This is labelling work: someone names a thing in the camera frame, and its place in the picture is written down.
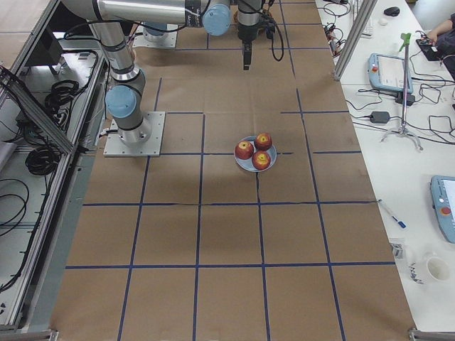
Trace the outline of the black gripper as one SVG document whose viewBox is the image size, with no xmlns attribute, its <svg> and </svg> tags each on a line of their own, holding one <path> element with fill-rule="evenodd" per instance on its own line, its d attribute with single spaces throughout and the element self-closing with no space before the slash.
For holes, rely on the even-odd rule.
<svg viewBox="0 0 455 341">
<path fill-rule="evenodd" d="M 237 36 L 242 41 L 243 70 L 249 70 L 251 65 L 251 43 L 258 37 L 258 23 L 248 26 L 237 24 Z"/>
</svg>

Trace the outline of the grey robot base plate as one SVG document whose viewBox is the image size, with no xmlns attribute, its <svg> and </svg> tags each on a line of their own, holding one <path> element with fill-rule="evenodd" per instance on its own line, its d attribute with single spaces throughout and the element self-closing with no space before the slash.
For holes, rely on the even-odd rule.
<svg viewBox="0 0 455 341">
<path fill-rule="evenodd" d="M 159 157 L 165 126 L 165 112 L 144 112 L 141 125 L 135 130 L 122 130 L 112 120 L 107 135 L 104 156 L 106 157 Z"/>
</svg>

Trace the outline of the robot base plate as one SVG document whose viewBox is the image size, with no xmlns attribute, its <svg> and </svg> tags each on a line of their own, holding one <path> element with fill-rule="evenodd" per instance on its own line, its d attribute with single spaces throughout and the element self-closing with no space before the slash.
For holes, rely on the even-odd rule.
<svg viewBox="0 0 455 341">
<path fill-rule="evenodd" d="M 174 49 L 176 41 L 177 33 L 164 33 L 162 36 L 153 36 L 147 32 L 137 32 L 132 47 Z"/>
</svg>

